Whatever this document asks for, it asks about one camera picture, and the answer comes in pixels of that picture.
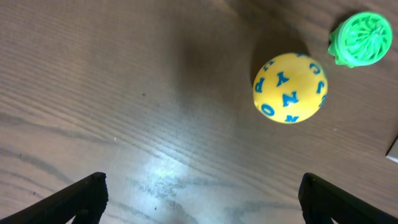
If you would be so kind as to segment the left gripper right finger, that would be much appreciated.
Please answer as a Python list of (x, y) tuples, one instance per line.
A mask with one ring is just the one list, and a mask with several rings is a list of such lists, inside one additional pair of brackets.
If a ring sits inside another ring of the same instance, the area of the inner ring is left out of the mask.
[(307, 172), (303, 175), (298, 199), (306, 224), (397, 224), (396, 217), (373, 207), (313, 173)]

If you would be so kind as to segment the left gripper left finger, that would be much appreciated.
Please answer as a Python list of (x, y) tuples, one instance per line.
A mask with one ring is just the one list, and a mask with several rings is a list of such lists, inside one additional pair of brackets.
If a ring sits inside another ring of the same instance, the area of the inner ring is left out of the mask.
[(99, 223), (108, 204), (106, 174), (95, 172), (53, 195), (1, 219), (1, 224)]

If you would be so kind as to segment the yellow ball with blue letters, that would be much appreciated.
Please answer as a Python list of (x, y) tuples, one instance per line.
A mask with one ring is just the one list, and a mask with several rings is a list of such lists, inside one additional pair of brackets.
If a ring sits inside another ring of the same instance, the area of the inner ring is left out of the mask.
[(269, 60), (258, 71), (252, 92), (255, 108), (266, 118), (294, 124), (309, 119), (323, 106), (328, 80), (314, 58), (286, 53)]

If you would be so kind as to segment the green plastic round toy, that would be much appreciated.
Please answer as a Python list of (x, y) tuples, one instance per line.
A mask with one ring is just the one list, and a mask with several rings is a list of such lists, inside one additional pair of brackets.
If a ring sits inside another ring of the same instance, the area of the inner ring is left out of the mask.
[(390, 22), (376, 12), (359, 12), (342, 22), (329, 36), (328, 53), (337, 65), (372, 65), (389, 51), (393, 41)]

